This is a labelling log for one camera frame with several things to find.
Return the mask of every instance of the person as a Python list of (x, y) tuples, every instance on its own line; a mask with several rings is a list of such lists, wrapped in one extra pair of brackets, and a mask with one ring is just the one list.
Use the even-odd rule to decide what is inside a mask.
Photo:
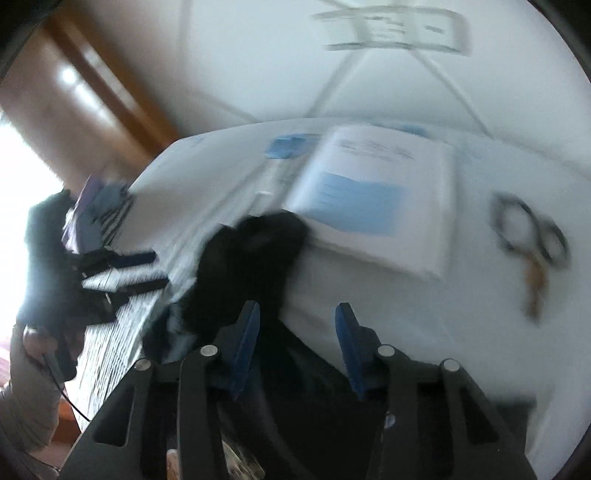
[[(82, 353), (84, 330), (65, 335), (72, 359)], [(58, 470), (30, 454), (51, 442), (59, 423), (61, 391), (44, 355), (57, 341), (17, 323), (10, 343), (10, 380), (0, 388), (0, 478), (53, 480)]]

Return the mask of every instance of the open book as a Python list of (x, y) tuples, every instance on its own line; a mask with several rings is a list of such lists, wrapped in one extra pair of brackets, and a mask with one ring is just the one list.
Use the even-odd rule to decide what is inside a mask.
[(323, 245), (420, 277), (442, 277), (454, 220), (449, 146), (388, 128), (327, 134), (283, 208)]

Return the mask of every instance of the hand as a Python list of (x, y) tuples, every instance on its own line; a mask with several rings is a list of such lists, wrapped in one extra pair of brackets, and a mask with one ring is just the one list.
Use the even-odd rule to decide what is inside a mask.
[[(84, 350), (85, 329), (76, 329), (66, 332), (64, 337), (72, 360), (76, 360)], [(28, 356), (45, 365), (43, 355), (51, 355), (57, 350), (57, 340), (53, 337), (43, 335), (38, 330), (26, 327), (22, 333), (22, 345)]]

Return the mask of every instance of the scissors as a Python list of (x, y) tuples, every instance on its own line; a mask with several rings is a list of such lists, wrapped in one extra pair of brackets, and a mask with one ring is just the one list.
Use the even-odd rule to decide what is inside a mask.
[[(516, 219), (520, 219), (517, 229)], [(557, 270), (568, 267), (568, 240), (553, 220), (537, 216), (515, 195), (494, 195), (492, 227), (504, 250), (527, 260), (525, 282), (529, 297), (526, 313), (530, 318), (538, 319), (541, 301), (548, 288), (547, 267)]]

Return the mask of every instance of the blue sticky note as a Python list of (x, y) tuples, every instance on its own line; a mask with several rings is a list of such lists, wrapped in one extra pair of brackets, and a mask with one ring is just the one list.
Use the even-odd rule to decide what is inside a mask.
[(305, 134), (294, 134), (285, 135), (283, 137), (277, 137), (267, 151), (265, 155), (268, 158), (280, 158), (286, 160), (288, 158), (299, 157), (302, 155), (308, 147), (309, 138)]
[(404, 188), (323, 173), (303, 216), (342, 232), (393, 236)]

